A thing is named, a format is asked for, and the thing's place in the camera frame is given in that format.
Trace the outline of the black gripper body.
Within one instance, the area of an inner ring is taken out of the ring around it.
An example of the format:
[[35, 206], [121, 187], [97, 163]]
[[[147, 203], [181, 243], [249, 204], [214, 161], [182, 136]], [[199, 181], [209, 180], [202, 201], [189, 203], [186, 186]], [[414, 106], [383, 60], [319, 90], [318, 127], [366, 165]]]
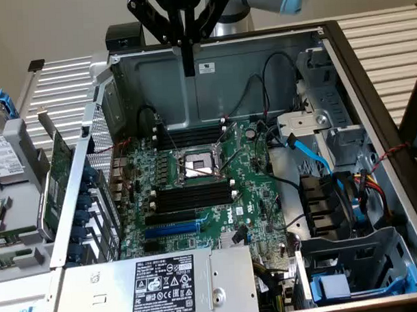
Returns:
[[[165, 11], [177, 11], [177, 10], [193, 10], [195, 9], [201, 0], [155, 0], [157, 4]], [[224, 10], [224, 0], [208, 0], [207, 7], [209, 8], [221, 8]]]

